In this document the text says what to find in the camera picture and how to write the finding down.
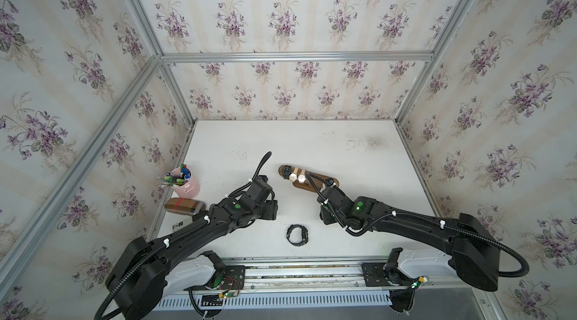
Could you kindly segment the dark grey strap watch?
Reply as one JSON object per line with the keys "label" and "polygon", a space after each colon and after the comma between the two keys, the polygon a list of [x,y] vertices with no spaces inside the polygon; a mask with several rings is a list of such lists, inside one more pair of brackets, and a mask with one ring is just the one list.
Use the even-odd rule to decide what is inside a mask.
{"label": "dark grey strap watch", "polygon": [[292,175],[293,169],[291,165],[284,165],[281,169],[281,175],[285,180],[289,180]]}

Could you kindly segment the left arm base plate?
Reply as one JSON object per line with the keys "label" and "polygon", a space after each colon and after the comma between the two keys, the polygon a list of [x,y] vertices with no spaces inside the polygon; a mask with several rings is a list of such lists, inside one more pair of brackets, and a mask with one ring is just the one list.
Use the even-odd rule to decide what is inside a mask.
{"label": "left arm base plate", "polygon": [[215,274],[204,285],[190,286],[193,291],[210,290],[210,291],[232,291],[242,290],[246,275],[246,266],[243,265],[226,265],[224,268],[217,269]]}

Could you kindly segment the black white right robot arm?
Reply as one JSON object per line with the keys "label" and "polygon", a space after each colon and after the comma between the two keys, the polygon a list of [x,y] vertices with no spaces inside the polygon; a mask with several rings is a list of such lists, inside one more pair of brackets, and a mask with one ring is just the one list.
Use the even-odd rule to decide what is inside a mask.
{"label": "black white right robot arm", "polygon": [[494,237],[476,217],[426,216],[363,196],[352,201],[336,186],[317,195],[323,222],[337,223],[351,236],[383,232],[427,245],[393,256],[393,265],[404,276],[454,276],[473,288],[497,291],[500,250],[486,241]]}

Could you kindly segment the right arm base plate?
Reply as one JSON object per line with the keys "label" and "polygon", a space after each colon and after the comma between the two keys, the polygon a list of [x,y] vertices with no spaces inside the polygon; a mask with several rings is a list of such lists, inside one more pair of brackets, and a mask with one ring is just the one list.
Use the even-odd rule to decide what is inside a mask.
{"label": "right arm base plate", "polygon": [[397,269],[396,261],[362,263],[362,275],[366,287],[383,287],[397,285],[392,273]]}

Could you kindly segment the beige band smartwatch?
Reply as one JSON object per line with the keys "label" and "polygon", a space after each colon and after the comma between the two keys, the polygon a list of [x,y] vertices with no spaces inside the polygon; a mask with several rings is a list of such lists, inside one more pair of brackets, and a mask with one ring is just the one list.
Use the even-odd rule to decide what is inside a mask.
{"label": "beige band smartwatch", "polygon": [[307,180],[306,171],[304,169],[299,170],[297,180],[299,183],[305,183],[305,181]]}

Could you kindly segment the brown wooden watch stand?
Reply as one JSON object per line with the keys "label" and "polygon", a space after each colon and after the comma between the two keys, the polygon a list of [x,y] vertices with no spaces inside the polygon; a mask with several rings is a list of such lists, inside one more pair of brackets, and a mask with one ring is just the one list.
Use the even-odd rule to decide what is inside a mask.
{"label": "brown wooden watch stand", "polygon": [[[282,177],[281,175],[281,169],[284,165],[279,166],[278,168],[278,174]],[[294,170],[295,168],[298,169],[298,172],[300,169],[303,168],[298,168],[295,166],[292,166],[292,169]],[[317,187],[317,189],[323,189],[326,186],[339,186],[339,181],[333,177],[329,177],[326,175],[321,175],[321,174],[317,174],[317,173],[309,173],[307,170],[306,171],[306,177],[307,180],[305,181],[305,183],[299,183],[298,180],[296,180],[294,183],[292,183],[290,180],[288,180],[295,188],[297,189],[301,189],[301,190],[305,190],[308,192],[315,192],[315,189],[313,188],[313,185],[315,185]]]}

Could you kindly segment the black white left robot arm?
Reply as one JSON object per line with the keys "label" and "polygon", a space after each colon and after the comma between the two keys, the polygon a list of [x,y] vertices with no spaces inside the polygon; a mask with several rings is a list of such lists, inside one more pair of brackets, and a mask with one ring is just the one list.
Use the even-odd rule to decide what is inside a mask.
{"label": "black white left robot arm", "polygon": [[273,188],[265,175],[232,192],[192,223],[164,237],[132,240],[112,268],[105,287],[108,295],[95,319],[142,319],[159,304],[168,289],[168,275],[192,253],[210,242],[251,226],[257,219],[273,221],[278,209]]}

